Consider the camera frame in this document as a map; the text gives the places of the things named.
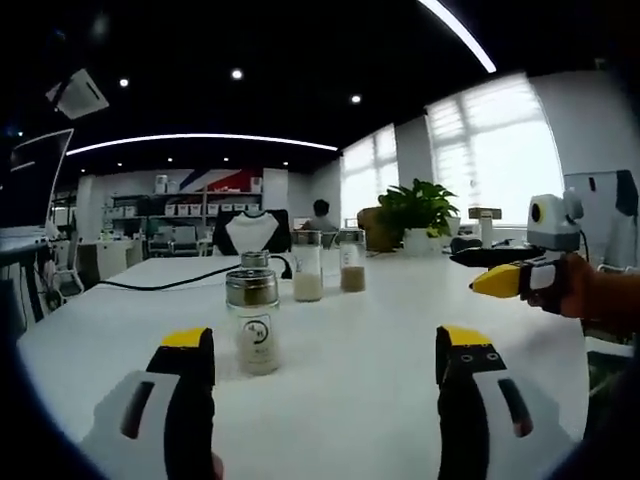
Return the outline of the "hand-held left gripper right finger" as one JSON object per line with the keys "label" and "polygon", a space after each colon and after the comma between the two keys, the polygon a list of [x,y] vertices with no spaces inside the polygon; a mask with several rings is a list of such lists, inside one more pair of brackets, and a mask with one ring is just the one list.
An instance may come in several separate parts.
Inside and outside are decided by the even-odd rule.
{"label": "hand-held left gripper right finger", "polygon": [[584,347],[492,340],[441,325],[435,337],[441,479],[544,479],[584,434]]}

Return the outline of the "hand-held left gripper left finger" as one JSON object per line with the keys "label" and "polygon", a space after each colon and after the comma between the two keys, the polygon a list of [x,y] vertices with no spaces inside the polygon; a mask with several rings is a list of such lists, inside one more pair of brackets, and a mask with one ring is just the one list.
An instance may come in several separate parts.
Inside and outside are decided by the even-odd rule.
{"label": "hand-held left gripper left finger", "polygon": [[215,479],[214,386],[213,330],[174,332],[96,405],[81,450],[108,479]]}

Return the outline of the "person's right hand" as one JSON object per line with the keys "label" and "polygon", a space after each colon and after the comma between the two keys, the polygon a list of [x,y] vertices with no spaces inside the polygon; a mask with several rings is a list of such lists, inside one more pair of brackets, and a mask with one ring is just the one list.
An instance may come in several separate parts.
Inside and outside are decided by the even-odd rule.
{"label": "person's right hand", "polygon": [[531,307],[539,307],[547,313],[566,318],[591,320],[594,309],[590,305],[595,271],[578,254],[572,253],[559,261],[561,296],[554,296],[543,290],[533,290],[521,294],[519,299]]}

